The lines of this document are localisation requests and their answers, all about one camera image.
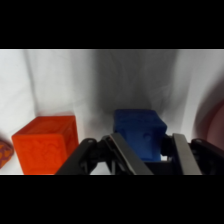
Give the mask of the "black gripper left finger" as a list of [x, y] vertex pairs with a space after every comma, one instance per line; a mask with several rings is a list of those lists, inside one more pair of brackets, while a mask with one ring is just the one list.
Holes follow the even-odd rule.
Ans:
[[102, 162], [112, 175], [153, 174], [119, 133], [104, 136], [100, 141], [84, 139], [56, 174], [90, 175]]

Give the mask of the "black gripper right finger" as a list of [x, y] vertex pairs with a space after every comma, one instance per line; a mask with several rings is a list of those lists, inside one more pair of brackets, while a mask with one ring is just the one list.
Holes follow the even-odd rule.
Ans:
[[172, 136], [174, 162], [182, 175], [224, 175], [224, 151], [202, 139], [188, 143], [182, 134]]

